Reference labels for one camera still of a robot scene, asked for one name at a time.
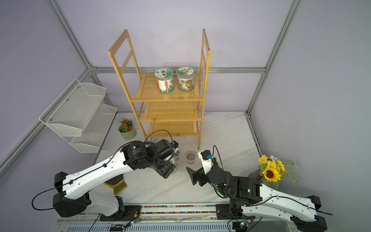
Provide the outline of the seed jar with red base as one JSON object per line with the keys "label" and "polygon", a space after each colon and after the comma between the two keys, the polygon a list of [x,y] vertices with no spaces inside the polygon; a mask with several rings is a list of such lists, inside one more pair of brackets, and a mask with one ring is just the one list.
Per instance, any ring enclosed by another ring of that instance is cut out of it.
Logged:
{"label": "seed jar with red base", "polygon": [[174,90],[173,72],[170,68],[162,68],[155,71],[158,91],[162,94],[171,93]]}

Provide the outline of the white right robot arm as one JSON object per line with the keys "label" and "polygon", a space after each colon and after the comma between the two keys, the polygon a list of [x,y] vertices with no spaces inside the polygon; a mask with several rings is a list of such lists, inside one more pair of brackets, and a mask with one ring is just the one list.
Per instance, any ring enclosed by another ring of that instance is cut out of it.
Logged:
{"label": "white right robot arm", "polygon": [[295,225],[301,232],[324,232],[328,228],[317,196],[292,196],[247,177],[233,176],[220,167],[208,172],[203,168],[186,170],[193,185],[209,184],[219,197],[229,199],[228,212],[234,216],[274,218]]}

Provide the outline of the seed jar with floral lid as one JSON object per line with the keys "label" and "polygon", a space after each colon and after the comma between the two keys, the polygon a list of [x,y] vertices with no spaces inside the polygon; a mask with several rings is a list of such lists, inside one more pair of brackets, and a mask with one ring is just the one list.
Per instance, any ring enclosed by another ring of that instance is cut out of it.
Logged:
{"label": "seed jar with floral lid", "polygon": [[173,165],[173,172],[171,173],[171,175],[175,175],[178,170],[177,161],[174,158],[172,158],[170,159],[170,163]]}

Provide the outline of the green-lid sunflower seed jar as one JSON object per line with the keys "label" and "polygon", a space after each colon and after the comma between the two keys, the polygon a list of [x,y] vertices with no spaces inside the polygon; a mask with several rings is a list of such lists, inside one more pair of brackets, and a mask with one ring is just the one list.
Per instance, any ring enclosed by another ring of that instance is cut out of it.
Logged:
{"label": "green-lid sunflower seed jar", "polygon": [[194,89],[194,70],[190,67],[181,67],[177,70],[178,88],[181,91]]}

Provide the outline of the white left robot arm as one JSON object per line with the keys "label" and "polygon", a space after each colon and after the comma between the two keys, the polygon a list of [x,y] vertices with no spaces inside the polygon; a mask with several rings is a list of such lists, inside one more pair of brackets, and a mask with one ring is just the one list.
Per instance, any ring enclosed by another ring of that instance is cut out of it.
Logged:
{"label": "white left robot arm", "polygon": [[124,174],[150,168],[167,179],[176,169],[176,141],[162,139],[157,143],[131,141],[113,156],[75,174],[60,172],[54,177],[53,209],[69,218],[81,213],[98,213],[101,221],[127,220],[137,217],[140,207],[126,210],[122,197]]}

